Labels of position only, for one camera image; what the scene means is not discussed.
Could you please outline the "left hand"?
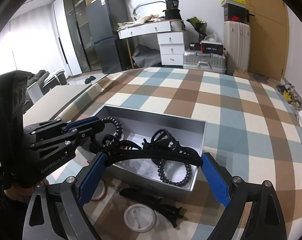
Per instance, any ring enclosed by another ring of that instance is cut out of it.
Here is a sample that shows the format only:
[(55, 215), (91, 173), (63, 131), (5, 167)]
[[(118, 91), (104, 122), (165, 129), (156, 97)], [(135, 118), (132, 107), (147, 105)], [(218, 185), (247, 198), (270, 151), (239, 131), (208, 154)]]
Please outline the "left hand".
[(22, 203), (28, 203), (38, 184), (39, 183), (36, 183), (35, 185), (29, 188), (23, 188), (20, 187), (18, 184), (13, 184), (10, 189), (2, 189), (2, 191), (11, 200), (16, 200)]

